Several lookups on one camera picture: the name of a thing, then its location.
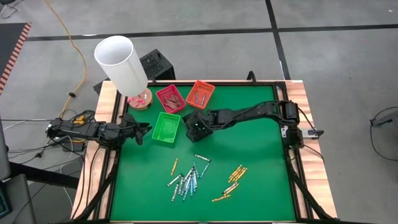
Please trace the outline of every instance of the pink basket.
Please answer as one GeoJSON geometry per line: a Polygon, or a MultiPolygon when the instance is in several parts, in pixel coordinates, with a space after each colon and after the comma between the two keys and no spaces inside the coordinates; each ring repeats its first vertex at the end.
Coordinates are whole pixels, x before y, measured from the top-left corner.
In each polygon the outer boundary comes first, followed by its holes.
{"type": "Polygon", "coordinates": [[[177,113],[180,110],[184,109],[185,105],[187,105],[175,85],[170,85],[162,90],[157,91],[156,96],[159,99],[160,104],[162,104],[166,113],[177,113]],[[181,106],[172,109],[165,105],[165,98],[172,98],[171,95],[175,95],[177,97],[178,101],[181,103],[181,106]]]}

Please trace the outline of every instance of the robotic arm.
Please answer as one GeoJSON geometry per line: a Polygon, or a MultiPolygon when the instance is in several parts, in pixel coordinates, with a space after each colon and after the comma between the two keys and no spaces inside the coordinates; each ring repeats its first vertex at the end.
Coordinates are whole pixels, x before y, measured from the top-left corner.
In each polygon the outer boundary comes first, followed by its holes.
{"type": "Polygon", "coordinates": [[[213,131],[231,128],[238,122],[259,118],[269,118],[287,126],[286,144],[297,148],[303,147],[302,132],[297,127],[300,122],[299,108],[291,101],[266,101],[241,110],[208,110],[206,113],[198,110],[183,119],[187,127],[187,137],[196,142],[213,134],[213,131]]]}
{"type": "Polygon", "coordinates": [[[121,124],[97,122],[95,120],[79,124],[56,118],[50,122],[45,132],[50,139],[70,136],[94,140],[101,147],[110,150],[119,149],[126,138],[135,138],[137,144],[142,145],[142,138],[152,129],[149,123],[138,123],[131,114],[127,113],[120,118],[121,124]]]}

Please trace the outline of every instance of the white tube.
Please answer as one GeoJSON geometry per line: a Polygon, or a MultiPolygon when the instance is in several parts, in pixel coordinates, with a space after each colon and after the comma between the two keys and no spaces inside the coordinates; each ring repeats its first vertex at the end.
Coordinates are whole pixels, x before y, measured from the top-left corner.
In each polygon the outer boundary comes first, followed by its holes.
{"type": "Polygon", "coordinates": [[[124,96],[137,96],[148,85],[148,78],[130,39],[112,36],[95,48],[94,58],[124,96]]]}

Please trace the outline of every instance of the wooden table edge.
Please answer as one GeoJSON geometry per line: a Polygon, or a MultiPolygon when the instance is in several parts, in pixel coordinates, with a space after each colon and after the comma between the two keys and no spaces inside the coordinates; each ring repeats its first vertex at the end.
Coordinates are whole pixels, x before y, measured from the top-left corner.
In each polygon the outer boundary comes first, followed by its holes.
{"type": "MultiPolygon", "coordinates": [[[[159,80],[156,81],[156,83],[187,83],[187,82],[195,82],[196,80],[159,80]]],[[[252,82],[251,80],[202,80],[204,82],[223,82],[223,83],[250,83],[252,82]]],[[[258,83],[261,82],[285,82],[286,88],[287,88],[287,93],[288,97],[290,100],[296,102],[298,106],[304,110],[305,114],[307,115],[308,119],[313,123],[310,107],[308,104],[308,99],[307,99],[307,94],[305,92],[305,87],[304,83],[302,80],[257,80],[258,83]]],[[[112,113],[113,109],[115,106],[115,99],[116,99],[116,87],[113,85],[111,81],[104,81],[103,86],[101,89],[101,93],[98,98],[98,104],[96,108],[96,120],[98,121],[106,121],[106,122],[111,122],[112,118],[112,113]]],[[[123,113],[123,108],[124,108],[124,97],[122,96],[120,99],[120,104],[119,104],[119,109],[118,109],[118,116],[122,115],[123,113]]],[[[305,118],[300,114],[300,125],[299,127],[301,128],[309,128],[310,125],[306,122],[305,118]]],[[[318,140],[305,140],[305,144],[314,148],[317,150],[319,153],[320,152],[320,146],[318,143],[318,140]]],[[[76,191],[76,197],[75,197],[75,203],[73,204],[73,210],[72,214],[75,212],[78,202],[81,197],[82,193],[82,186],[84,184],[85,189],[83,190],[83,199],[81,200],[81,205],[78,208],[78,211],[76,213],[76,217],[84,210],[85,205],[87,200],[90,202],[91,198],[94,196],[94,194],[98,191],[99,188],[99,183],[100,183],[100,175],[102,172],[103,168],[103,163],[104,163],[104,150],[102,149],[101,151],[98,152],[95,161],[93,163],[93,173],[91,175],[91,187],[90,190],[87,189],[88,187],[88,176],[89,176],[89,171],[90,167],[89,164],[93,160],[92,156],[95,153],[96,149],[98,147],[98,144],[90,141],[88,143],[88,147],[86,150],[86,163],[85,163],[85,181],[83,183],[83,172],[81,173],[80,177],[80,182],[78,189],[76,191]]],[[[335,210],[335,205],[333,202],[333,198],[331,196],[331,191],[330,191],[330,186],[328,183],[328,178],[326,175],[326,170],[323,161],[312,151],[306,150],[305,148],[302,149],[301,151],[301,158],[302,158],[302,163],[303,163],[303,169],[305,173],[305,179],[307,182],[307,187],[308,190],[312,193],[314,198],[317,200],[317,202],[323,207],[323,209],[331,216],[336,217],[336,210],[335,210]]],[[[107,174],[110,171],[110,168],[113,165],[113,158],[114,158],[114,152],[111,154],[111,157],[109,159],[109,165],[108,165],[108,170],[107,174]]],[[[306,211],[305,211],[305,205],[303,201],[303,195],[301,194],[300,190],[297,188],[297,197],[298,197],[298,205],[300,208],[300,213],[303,218],[307,217],[306,211]]],[[[109,188],[108,190],[104,193],[102,201],[101,201],[101,207],[99,210],[99,218],[104,218],[105,213],[106,213],[106,208],[108,205],[108,196],[109,196],[109,188]]]]}

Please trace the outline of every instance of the red striped edge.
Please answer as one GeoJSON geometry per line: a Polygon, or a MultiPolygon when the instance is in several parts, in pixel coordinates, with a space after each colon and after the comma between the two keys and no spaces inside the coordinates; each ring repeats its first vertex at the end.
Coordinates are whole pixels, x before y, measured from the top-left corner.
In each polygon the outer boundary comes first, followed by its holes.
{"type": "Polygon", "coordinates": [[[31,27],[32,27],[32,23],[29,22],[23,28],[21,35],[19,36],[19,39],[17,41],[17,44],[14,47],[14,50],[12,51],[10,59],[8,60],[6,68],[4,69],[2,75],[0,76],[0,95],[1,95],[1,93],[3,93],[3,90],[4,90],[4,87],[6,86],[7,80],[10,77],[11,70],[14,67],[15,63],[17,62],[18,55],[22,50],[22,46],[24,45],[24,42],[27,38],[27,35],[28,35],[31,27]]]}

